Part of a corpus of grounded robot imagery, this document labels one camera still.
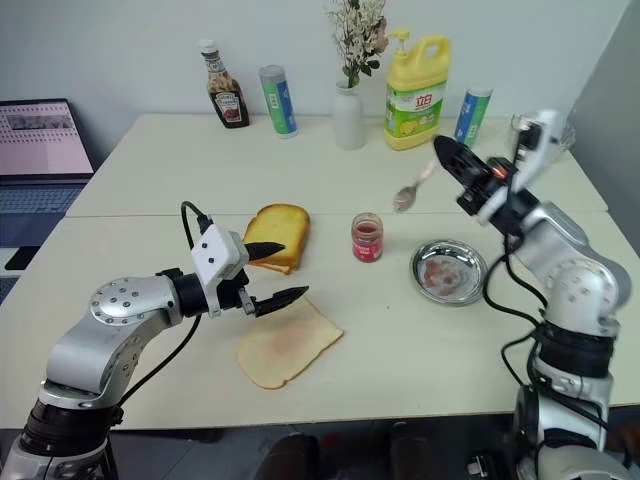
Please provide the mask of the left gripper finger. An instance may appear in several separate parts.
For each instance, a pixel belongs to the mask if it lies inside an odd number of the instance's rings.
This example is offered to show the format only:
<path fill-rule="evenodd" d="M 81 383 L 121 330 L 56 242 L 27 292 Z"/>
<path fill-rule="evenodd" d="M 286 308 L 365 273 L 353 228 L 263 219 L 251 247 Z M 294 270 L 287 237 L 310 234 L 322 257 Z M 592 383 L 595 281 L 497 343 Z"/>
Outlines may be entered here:
<path fill-rule="evenodd" d="M 258 318 L 286 308 L 301 298 L 308 289 L 308 286 L 291 287 L 274 293 L 268 299 L 253 299 L 254 316 Z"/>
<path fill-rule="evenodd" d="M 286 248 L 284 244 L 277 242 L 251 242 L 246 243 L 245 248 L 250 261 L 268 258 Z"/>

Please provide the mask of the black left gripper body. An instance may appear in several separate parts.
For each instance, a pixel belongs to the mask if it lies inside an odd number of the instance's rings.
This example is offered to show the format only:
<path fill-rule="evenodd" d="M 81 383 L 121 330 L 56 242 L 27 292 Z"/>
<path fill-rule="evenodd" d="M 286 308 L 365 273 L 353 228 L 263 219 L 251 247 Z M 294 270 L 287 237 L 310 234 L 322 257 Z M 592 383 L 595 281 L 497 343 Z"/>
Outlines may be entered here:
<path fill-rule="evenodd" d="M 246 291 L 248 284 L 249 278 L 244 269 L 241 269 L 232 279 L 222 280 L 221 309 L 241 309 L 248 316 L 256 316 L 256 299 Z"/>

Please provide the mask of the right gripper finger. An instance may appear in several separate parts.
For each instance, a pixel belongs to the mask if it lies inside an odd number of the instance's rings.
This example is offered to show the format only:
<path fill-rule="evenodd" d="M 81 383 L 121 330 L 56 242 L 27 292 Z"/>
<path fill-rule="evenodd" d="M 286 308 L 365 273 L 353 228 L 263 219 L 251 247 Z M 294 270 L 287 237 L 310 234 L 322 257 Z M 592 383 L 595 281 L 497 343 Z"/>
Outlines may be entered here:
<path fill-rule="evenodd" d="M 450 174 L 485 174 L 488 166 L 465 144 L 456 139 L 436 135 L 433 146 L 441 166 Z"/>
<path fill-rule="evenodd" d="M 459 184 L 464 187 L 471 186 L 479 174 L 450 174 Z"/>

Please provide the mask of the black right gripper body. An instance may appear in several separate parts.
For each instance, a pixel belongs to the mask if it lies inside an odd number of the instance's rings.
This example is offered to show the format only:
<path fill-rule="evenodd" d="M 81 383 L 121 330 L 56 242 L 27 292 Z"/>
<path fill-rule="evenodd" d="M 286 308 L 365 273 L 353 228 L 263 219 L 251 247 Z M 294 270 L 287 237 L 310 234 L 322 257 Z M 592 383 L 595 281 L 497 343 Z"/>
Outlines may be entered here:
<path fill-rule="evenodd" d="M 489 157 L 484 163 L 489 172 L 479 174 L 474 183 L 464 187 L 464 191 L 456 199 L 456 203 L 467 214 L 477 214 L 494 193 L 507 185 L 513 170 L 513 164 L 504 157 Z"/>

